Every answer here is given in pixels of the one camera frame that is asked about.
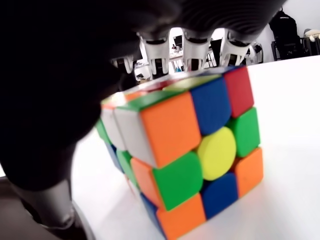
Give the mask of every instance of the yellow center piece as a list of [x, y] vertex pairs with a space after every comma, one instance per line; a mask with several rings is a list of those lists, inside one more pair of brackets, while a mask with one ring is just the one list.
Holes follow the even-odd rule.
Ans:
[[203, 178], [212, 181], [224, 175], [235, 160], [236, 148], [235, 137], [225, 126], [205, 136], [196, 151], [202, 165]]

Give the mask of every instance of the white robotic fingertip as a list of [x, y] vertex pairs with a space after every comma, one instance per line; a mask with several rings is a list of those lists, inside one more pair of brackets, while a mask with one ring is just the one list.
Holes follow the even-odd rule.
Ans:
[[159, 44], [150, 44], [146, 40], [143, 40], [143, 43], [152, 74], [158, 74], [156, 60], [161, 59], [162, 73], [166, 75], [169, 72], [169, 39], [166, 38]]
[[[209, 34], [206, 42], [194, 43], [187, 39], [186, 35], [188, 31], [183, 31], [183, 64], [184, 68], [190, 72], [192, 70], [200, 70], [205, 66], [207, 55], [209, 52], [209, 44], [211, 39], [211, 34]], [[198, 60], [197, 69], [192, 69], [192, 59]]]
[[229, 32], [226, 30], [221, 42], [220, 49], [220, 66], [227, 67], [230, 65], [238, 66], [244, 60], [250, 45], [236, 46], [228, 39]]

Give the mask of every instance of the white table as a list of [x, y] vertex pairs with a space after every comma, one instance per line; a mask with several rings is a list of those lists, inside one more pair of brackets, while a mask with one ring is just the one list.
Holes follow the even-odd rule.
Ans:
[[[181, 240], [319, 240], [320, 56], [249, 67], [264, 179]], [[98, 240], [163, 240], [95, 130], [77, 146], [73, 196]]]

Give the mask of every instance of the robotic arm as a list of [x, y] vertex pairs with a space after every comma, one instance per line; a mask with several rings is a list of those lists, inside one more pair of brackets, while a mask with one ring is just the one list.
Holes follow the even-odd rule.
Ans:
[[0, 163], [33, 219], [63, 240], [94, 239], [72, 204], [72, 157], [97, 122], [101, 100], [118, 90], [120, 64], [132, 73], [137, 33], [154, 78], [169, 72], [172, 27], [183, 29], [188, 71], [204, 66], [217, 28], [228, 29], [220, 65], [236, 66], [284, 2], [136, 0], [111, 7], [100, 0], [10, 1]]

